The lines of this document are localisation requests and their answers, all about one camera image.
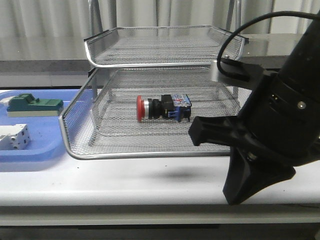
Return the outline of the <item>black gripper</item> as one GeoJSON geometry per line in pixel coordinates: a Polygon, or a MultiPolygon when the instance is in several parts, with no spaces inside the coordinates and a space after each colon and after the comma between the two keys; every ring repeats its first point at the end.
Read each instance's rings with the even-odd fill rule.
{"type": "Polygon", "coordinates": [[[239,205],[290,180],[296,174],[292,166],[320,159],[320,102],[265,71],[238,117],[197,116],[188,134],[194,146],[231,147],[223,194],[229,205],[239,205]]]}

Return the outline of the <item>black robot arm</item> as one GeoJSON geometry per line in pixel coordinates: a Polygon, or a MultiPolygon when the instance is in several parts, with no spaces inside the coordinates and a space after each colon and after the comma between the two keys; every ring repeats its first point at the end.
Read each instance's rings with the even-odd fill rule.
{"type": "Polygon", "coordinates": [[[223,194],[238,205],[273,184],[291,179],[295,167],[320,158],[320,16],[300,11],[277,11],[259,16],[235,30],[272,17],[300,17],[311,24],[275,72],[260,65],[223,57],[219,51],[218,79],[251,94],[237,115],[194,118],[188,133],[195,146],[230,147],[223,194]]]}

